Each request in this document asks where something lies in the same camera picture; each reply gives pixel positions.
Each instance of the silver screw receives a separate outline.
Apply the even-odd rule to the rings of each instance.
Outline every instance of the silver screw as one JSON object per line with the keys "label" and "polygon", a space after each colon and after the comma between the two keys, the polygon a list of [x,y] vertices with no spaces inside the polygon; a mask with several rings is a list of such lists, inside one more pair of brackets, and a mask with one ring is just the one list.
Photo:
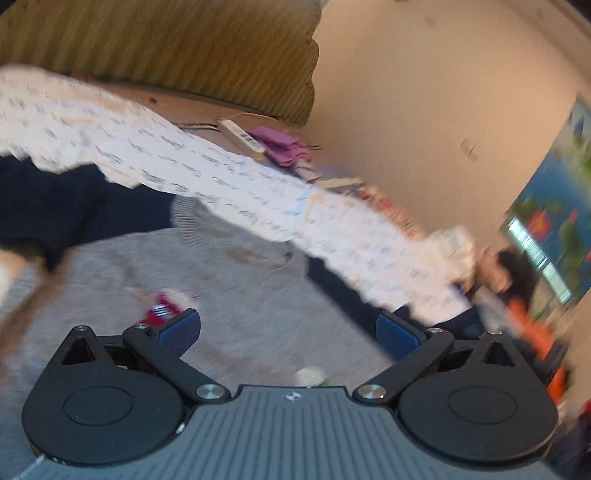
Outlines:
{"label": "silver screw", "polygon": [[357,389],[359,395],[361,395],[366,400],[379,400],[380,398],[384,398],[386,396],[386,389],[381,385],[362,385]]}
{"label": "silver screw", "polygon": [[195,393],[199,398],[204,400],[218,400],[224,396],[226,390],[221,385],[208,383],[201,385]]}

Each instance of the beige wall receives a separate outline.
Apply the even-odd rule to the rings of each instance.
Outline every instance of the beige wall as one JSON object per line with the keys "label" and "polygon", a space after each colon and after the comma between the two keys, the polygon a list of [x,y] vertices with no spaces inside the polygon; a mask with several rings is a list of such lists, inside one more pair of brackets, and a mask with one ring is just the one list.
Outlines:
{"label": "beige wall", "polygon": [[[307,129],[324,157],[383,187],[427,229],[464,223],[481,244],[501,243],[504,212],[577,93],[591,98],[578,69],[501,0],[332,0],[316,40]],[[460,152],[465,137],[477,163]],[[578,400],[591,397],[588,312],[586,298]]]}

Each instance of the blue painting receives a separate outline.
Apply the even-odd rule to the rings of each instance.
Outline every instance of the blue painting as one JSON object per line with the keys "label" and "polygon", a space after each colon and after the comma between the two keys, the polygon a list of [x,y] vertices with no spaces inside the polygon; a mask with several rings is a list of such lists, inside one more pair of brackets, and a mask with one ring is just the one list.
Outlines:
{"label": "blue painting", "polygon": [[591,287],[591,109],[581,99],[510,212],[580,300]]}

